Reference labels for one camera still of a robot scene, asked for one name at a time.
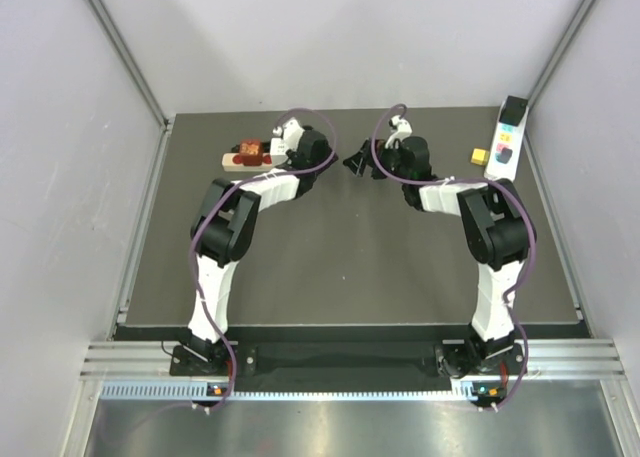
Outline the white cube socket adapter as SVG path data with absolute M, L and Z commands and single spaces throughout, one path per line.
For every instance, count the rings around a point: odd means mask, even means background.
M 275 161 L 277 158 L 285 158 L 288 147 L 282 138 L 274 137 L 270 142 L 269 154 Z

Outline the beige power strip red sockets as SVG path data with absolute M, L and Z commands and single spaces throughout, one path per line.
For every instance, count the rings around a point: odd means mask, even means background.
M 225 153 L 222 157 L 222 167 L 226 172 L 267 172 L 278 165 L 285 163 L 285 154 L 263 153 L 258 155 L 245 155 L 240 153 Z

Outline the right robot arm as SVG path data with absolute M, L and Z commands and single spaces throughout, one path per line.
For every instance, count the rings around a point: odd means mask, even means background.
M 406 203 L 420 211 L 461 219 L 465 241 L 478 265 L 476 308 L 462 351 L 442 350 L 443 372 L 461 378 L 471 372 L 487 373 L 514 347 L 512 319 L 515 289 L 535 228 L 509 179 L 457 179 L 433 173 L 427 141 L 410 136 L 390 147 L 378 139 L 366 140 L 343 165 L 361 177 L 390 177 L 402 184 Z

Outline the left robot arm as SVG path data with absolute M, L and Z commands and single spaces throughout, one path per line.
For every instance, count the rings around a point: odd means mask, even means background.
M 259 214 L 300 198 L 336 160 L 328 138 L 295 118 L 274 129 L 273 168 L 244 180 L 214 180 L 191 228 L 189 261 L 195 304 L 186 337 L 174 348 L 173 375 L 233 369 L 227 337 L 234 274 L 247 254 Z

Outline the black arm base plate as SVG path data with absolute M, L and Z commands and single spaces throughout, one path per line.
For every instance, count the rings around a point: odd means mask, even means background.
M 234 346 L 236 362 L 222 345 L 206 358 L 178 345 L 173 350 L 172 376 L 262 377 L 279 370 L 416 371 L 429 377 L 471 374 L 517 374 L 523 364 L 520 346 L 481 362 L 467 353 L 461 341 L 382 342 L 243 342 Z

